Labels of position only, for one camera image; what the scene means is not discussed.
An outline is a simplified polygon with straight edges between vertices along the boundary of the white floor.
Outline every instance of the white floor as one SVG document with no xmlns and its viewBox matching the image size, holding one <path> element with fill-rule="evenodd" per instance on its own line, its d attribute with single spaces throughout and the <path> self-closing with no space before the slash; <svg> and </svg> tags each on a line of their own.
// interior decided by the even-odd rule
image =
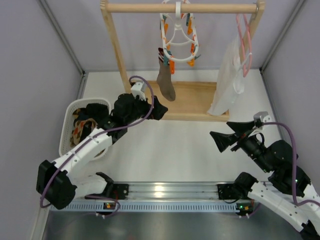
<svg viewBox="0 0 320 240">
<path fill-rule="evenodd" d="M 217 70 L 177 71 L 175 81 L 210 81 Z M 155 80 L 156 71 L 128 72 Z M 245 92 L 230 109 L 230 121 L 248 122 L 260 111 L 272 109 L 259 70 L 246 77 Z M 91 72 L 84 98 L 103 97 L 111 103 L 124 92 L 118 72 Z M 116 182 L 226 182 L 248 172 L 260 181 L 265 174 L 243 151 L 220 153 L 210 131 L 232 133 L 223 122 L 146 120 L 132 127 L 105 157 L 93 161 L 82 174 L 104 172 Z M 280 139 L 278 129 L 265 130 L 266 145 Z"/>
</svg>

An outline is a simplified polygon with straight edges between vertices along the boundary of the wooden post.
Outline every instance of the wooden post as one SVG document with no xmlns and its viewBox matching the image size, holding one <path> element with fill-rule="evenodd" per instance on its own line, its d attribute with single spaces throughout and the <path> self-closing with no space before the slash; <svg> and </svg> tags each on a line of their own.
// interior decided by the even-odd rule
<svg viewBox="0 0 320 240">
<path fill-rule="evenodd" d="M 257 11 L 255 14 L 251 14 L 250 21 L 249 21 L 249 32 L 250 32 L 251 41 L 254 38 L 260 19 L 265 11 L 265 5 L 266 4 L 263 0 L 257 0 L 256 2 Z M 247 34 L 244 34 L 243 36 L 243 43 L 244 43 L 244 52 L 246 53 L 249 47 Z M 241 46 L 239 48 L 239 54 L 240 54 L 240 61 L 242 63 L 244 61 L 244 58 L 242 55 Z"/>
<path fill-rule="evenodd" d="M 129 78 L 127 75 L 125 61 L 124 61 L 124 58 L 121 53 L 115 23 L 112 18 L 112 14 L 107 11 L 106 4 L 108 4 L 108 0 L 101 0 L 100 9 L 102 12 L 105 26 L 109 32 L 109 37 L 111 39 L 111 43 L 112 43 L 114 53 L 115 53 L 116 63 L 118 65 L 118 69 L 119 69 L 121 79 L 122 79 L 122 82 L 124 85 L 124 90 L 126 93 L 131 93 L 131 85 L 129 83 Z"/>
</svg>

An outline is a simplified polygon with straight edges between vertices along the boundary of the wooden base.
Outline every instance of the wooden base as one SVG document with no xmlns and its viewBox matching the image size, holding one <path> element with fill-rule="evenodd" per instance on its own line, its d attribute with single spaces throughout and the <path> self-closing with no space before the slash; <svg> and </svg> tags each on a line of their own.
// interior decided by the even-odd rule
<svg viewBox="0 0 320 240">
<path fill-rule="evenodd" d="M 207 114 L 216 92 L 216 82 L 173 82 L 175 101 L 168 101 L 162 96 L 156 81 L 148 82 L 159 102 L 169 109 L 163 117 L 164 120 L 206 122 L 227 122 L 229 120 L 229 111 L 220 116 Z M 150 91 L 146 90 L 145 94 L 150 99 Z"/>
</svg>

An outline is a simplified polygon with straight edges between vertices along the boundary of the wooden clothes rack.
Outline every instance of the wooden clothes rack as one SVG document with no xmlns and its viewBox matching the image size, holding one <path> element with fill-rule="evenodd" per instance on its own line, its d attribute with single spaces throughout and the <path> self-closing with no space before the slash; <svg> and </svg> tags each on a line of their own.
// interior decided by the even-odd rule
<svg viewBox="0 0 320 240">
<path fill-rule="evenodd" d="M 122 56 L 116 27 L 112 13 L 175 13 L 176 5 L 167 4 L 117 4 L 109 3 L 108 0 L 101 0 L 100 9 L 109 32 L 109 37 L 114 48 L 117 66 L 121 75 L 126 93 L 131 92 L 129 78 L 125 62 Z M 182 4 L 181 13 L 212 13 L 212 14 L 251 14 L 249 21 L 249 32 L 251 39 L 254 37 L 260 19 L 265 10 L 265 2 L 257 0 L 256 4 Z M 244 49 L 248 49 L 247 35 L 243 37 Z M 243 55 L 240 54 L 240 60 L 243 62 Z M 176 99 L 173 102 L 167 101 L 162 97 L 160 89 L 155 81 L 149 81 L 154 94 L 157 95 L 161 104 L 166 106 L 169 111 L 164 115 L 166 120 L 188 120 L 188 121 L 216 121 L 226 122 L 229 119 L 229 112 L 221 116 L 212 116 L 207 114 L 213 102 L 213 96 L 216 91 L 216 82 L 174 82 Z"/>
</svg>

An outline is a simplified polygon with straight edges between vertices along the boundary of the plastic clothes hanger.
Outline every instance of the plastic clothes hanger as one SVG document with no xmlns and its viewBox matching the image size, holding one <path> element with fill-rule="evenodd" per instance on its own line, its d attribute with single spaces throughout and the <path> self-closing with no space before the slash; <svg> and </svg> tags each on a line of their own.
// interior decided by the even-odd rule
<svg viewBox="0 0 320 240">
<path fill-rule="evenodd" d="M 251 37 L 250 37 L 250 32 L 249 32 L 249 24 L 247 20 L 247 16 L 243 14 L 243 20 L 245 24 L 245 32 L 247 34 L 247 40 L 248 40 L 248 47 L 249 47 L 249 54 L 246 57 L 246 52 L 245 52 L 245 44 L 244 44 L 244 39 L 242 37 L 242 32 L 241 32 L 241 26 L 240 26 L 240 15 L 237 14 L 235 16 L 235 20 L 237 23 L 237 28 L 238 28 L 238 33 L 240 37 L 240 44 L 241 44 L 241 49 L 242 49 L 242 59 L 244 59 L 243 63 L 241 64 L 240 69 L 243 69 L 243 77 L 245 78 L 251 68 L 252 65 L 252 44 L 251 44 Z"/>
</svg>

